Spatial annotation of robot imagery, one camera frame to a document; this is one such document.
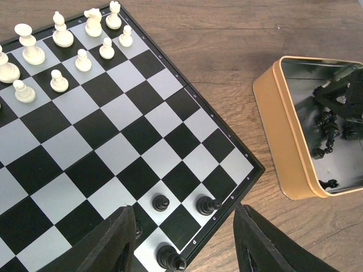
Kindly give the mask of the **black and white chessboard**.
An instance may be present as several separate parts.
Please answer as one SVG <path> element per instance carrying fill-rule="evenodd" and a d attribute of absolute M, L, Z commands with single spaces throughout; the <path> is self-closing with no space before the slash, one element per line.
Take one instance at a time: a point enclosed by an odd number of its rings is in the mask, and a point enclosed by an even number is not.
<path fill-rule="evenodd" d="M 164 245 L 191 262 L 264 172 L 122 10 L 147 46 L 133 59 L 139 83 L 130 90 L 100 103 L 71 97 L 53 70 L 51 87 L 62 95 L 41 100 L 35 92 L 22 103 L 12 84 L 1 84 L 2 271 L 40 270 L 127 205 L 143 229 L 133 271 L 161 271 Z M 159 194 L 170 200 L 162 212 L 152 206 Z M 202 196 L 222 207 L 199 214 Z"/>

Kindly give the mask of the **black king piece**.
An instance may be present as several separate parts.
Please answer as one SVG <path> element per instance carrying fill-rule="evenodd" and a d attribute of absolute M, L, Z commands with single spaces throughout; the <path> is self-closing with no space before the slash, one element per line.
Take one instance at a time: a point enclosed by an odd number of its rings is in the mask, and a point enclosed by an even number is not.
<path fill-rule="evenodd" d="M 184 271 L 187 267 L 186 260 L 171 245 L 164 245 L 158 249 L 157 263 L 160 267 L 171 271 Z"/>

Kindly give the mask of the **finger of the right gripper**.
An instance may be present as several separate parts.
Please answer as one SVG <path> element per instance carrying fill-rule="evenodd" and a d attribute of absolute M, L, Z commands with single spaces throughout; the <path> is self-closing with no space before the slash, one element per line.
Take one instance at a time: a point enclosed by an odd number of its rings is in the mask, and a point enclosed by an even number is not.
<path fill-rule="evenodd" d="M 314 92 L 317 103 L 343 119 L 362 119 L 362 69 L 357 69 Z"/>

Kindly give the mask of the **gold metal tin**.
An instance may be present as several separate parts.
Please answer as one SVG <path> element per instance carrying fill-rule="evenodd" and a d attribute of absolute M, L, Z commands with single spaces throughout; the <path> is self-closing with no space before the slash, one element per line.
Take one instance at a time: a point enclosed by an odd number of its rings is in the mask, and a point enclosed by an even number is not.
<path fill-rule="evenodd" d="M 252 89 L 278 183 L 288 198 L 327 198 L 362 190 L 337 193 L 324 190 L 317 178 L 307 143 L 319 116 L 324 111 L 335 114 L 315 101 L 314 90 L 319 86 L 326 87 L 357 69 L 362 69 L 361 62 L 283 56 L 253 82 Z M 341 119 L 362 128 L 362 119 Z"/>

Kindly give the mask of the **black chess pieces in tin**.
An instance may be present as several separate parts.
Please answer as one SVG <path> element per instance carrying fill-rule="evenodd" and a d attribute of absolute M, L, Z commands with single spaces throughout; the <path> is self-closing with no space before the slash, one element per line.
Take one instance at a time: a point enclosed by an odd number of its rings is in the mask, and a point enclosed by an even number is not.
<path fill-rule="evenodd" d="M 324 111 L 307 141 L 317 178 L 330 193 L 362 188 L 362 128 Z"/>

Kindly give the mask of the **white chess pieces group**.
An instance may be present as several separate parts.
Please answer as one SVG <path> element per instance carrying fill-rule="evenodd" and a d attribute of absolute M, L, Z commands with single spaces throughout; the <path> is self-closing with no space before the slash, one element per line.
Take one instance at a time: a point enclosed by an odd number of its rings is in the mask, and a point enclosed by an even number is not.
<path fill-rule="evenodd" d="M 45 53 L 39 65 L 28 63 L 26 47 L 19 39 L 4 44 L 3 53 L 18 66 L 20 78 L 41 100 L 58 99 L 62 94 L 51 87 L 51 72 L 58 70 L 68 82 L 71 97 L 100 103 L 130 90 L 139 82 L 133 59 L 147 50 L 129 25 L 121 4 L 111 1 L 106 8 L 91 8 L 80 18 L 65 21 L 55 12 L 53 28 L 34 34 L 36 46 Z"/>

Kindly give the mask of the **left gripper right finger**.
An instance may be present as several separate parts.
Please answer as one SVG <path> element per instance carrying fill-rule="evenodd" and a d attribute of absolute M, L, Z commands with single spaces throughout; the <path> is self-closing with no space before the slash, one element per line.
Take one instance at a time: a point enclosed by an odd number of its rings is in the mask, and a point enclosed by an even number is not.
<path fill-rule="evenodd" d="M 240 271 L 336 271 L 250 205 L 236 207 L 233 231 Z"/>

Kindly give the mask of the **black pawn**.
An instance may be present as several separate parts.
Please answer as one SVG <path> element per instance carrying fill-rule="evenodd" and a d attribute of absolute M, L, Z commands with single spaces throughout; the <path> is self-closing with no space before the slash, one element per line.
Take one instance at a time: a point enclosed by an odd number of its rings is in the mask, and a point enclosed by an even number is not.
<path fill-rule="evenodd" d="M 196 202 L 196 210 L 201 215 L 211 215 L 214 211 L 222 207 L 222 202 L 217 199 L 212 199 L 208 196 L 200 197 Z"/>
<path fill-rule="evenodd" d="M 165 211 L 170 204 L 170 200 L 163 194 L 156 195 L 153 198 L 152 206 L 156 211 Z"/>
<path fill-rule="evenodd" d="M 140 238 L 142 233 L 143 233 L 142 226 L 140 225 L 139 222 L 136 222 L 136 240 Z"/>

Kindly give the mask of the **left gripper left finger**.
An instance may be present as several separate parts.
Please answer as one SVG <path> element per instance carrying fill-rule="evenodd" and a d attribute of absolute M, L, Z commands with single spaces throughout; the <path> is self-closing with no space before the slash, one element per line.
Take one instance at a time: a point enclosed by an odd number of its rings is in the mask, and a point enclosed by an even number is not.
<path fill-rule="evenodd" d="M 62 271 L 131 271 L 135 240 L 134 210 L 120 207 L 67 252 Z"/>

